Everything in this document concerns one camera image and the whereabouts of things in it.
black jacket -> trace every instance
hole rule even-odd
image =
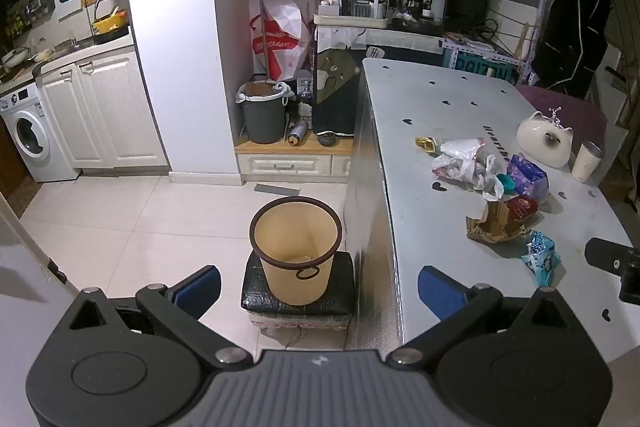
[[[540,87],[584,98],[607,41],[610,0],[555,0],[532,67]]]

brown rim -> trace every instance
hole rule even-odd
[[[312,261],[307,261],[306,263],[286,263],[285,261],[278,261],[277,259],[273,259],[265,254],[258,247],[255,242],[255,225],[257,225],[259,219],[268,211],[271,210],[274,206],[278,206],[279,204],[284,203],[309,203],[314,204],[315,206],[319,206],[322,210],[325,210],[335,222],[335,226],[338,229],[338,237],[335,239],[334,245],[329,249],[327,253],[321,255],[317,259]],[[251,220],[251,225],[249,225],[249,241],[251,241],[251,246],[254,248],[255,254],[265,261],[265,263],[271,264],[271,266],[275,266],[276,268],[282,268],[283,270],[305,270],[307,268],[313,268],[314,266],[318,266],[319,264],[324,263],[327,259],[329,259],[340,247],[340,243],[342,242],[342,223],[340,222],[340,217],[335,213],[334,209],[332,209],[328,204],[322,203],[322,201],[315,200],[314,198],[306,198],[304,196],[286,196],[285,198],[278,198],[277,200],[271,201],[271,203],[265,204],[258,212],[256,212],[254,219]]]

purple package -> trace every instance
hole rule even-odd
[[[513,178],[518,194],[533,198],[538,203],[543,203],[548,198],[549,180],[546,172],[522,154],[513,155],[507,165],[507,174]]]

washing machine door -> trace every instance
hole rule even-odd
[[[20,151],[35,162],[46,160],[49,156],[49,138],[38,117],[29,111],[14,113],[12,133]]]

crumpled brown packaging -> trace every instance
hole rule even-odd
[[[509,220],[509,211],[503,201],[489,201],[480,219],[466,216],[466,237],[494,244],[524,235],[527,232],[524,222]]]

